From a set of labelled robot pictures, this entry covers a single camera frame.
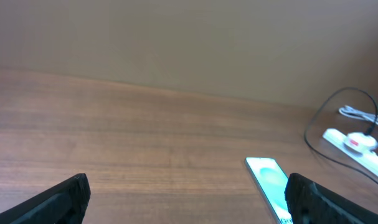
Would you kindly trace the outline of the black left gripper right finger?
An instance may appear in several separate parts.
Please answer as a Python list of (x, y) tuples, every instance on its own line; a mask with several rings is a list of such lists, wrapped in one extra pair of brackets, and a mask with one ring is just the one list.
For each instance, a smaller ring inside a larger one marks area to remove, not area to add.
[(293, 223), (378, 224), (378, 214), (298, 173), (288, 178), (285, 200)]

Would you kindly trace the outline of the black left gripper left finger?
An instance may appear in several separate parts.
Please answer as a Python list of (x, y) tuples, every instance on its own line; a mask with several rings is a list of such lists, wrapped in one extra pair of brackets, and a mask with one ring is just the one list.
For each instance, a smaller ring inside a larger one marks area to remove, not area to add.
[(0, 213), (0, 224), (82, 224), (90, 196), (86, 174), (76, 174)]

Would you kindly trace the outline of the turquoise screen smartphone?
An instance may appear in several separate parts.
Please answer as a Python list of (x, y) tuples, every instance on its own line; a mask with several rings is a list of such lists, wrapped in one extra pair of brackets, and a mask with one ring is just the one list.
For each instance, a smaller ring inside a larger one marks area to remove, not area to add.
[(288, 177), (276, 160), (267, 157), (247, 157), (245, 165), (275, 221), (293, 224), (285, 199)]

